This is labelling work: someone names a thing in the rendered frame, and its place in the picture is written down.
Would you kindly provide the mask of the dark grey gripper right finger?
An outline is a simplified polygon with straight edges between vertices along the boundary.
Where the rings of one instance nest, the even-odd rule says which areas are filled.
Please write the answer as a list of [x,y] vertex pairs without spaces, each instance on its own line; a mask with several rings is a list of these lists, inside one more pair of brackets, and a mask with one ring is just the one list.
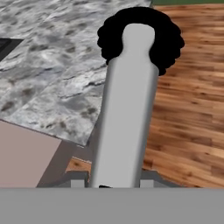
[[172,183],[160,176],[157,171],[142,171],[140,178],[140,187],[141,188],[161,188],[169,187],[175,188],[179,185]]

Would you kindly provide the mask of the black hob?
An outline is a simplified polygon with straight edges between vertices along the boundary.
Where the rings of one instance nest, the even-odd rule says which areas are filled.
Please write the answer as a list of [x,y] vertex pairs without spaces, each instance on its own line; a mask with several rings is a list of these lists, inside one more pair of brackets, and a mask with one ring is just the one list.
[[22,42],[21,38],[0,38],[0,62]]

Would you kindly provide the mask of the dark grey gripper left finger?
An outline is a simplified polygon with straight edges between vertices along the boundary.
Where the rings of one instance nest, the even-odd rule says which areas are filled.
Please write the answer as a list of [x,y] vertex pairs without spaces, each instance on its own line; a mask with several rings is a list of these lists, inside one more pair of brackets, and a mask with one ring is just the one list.
[[49,187],[85,188],[88,187],[87,171],[68,171],[62,178],[48,185]]

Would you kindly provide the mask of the beige counter cabinet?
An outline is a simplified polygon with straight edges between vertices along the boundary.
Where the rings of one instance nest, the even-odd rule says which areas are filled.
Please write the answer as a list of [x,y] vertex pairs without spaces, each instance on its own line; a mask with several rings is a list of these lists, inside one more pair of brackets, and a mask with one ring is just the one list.
[[75,146],[0,121],[0,187],[39,187],[60,179]]

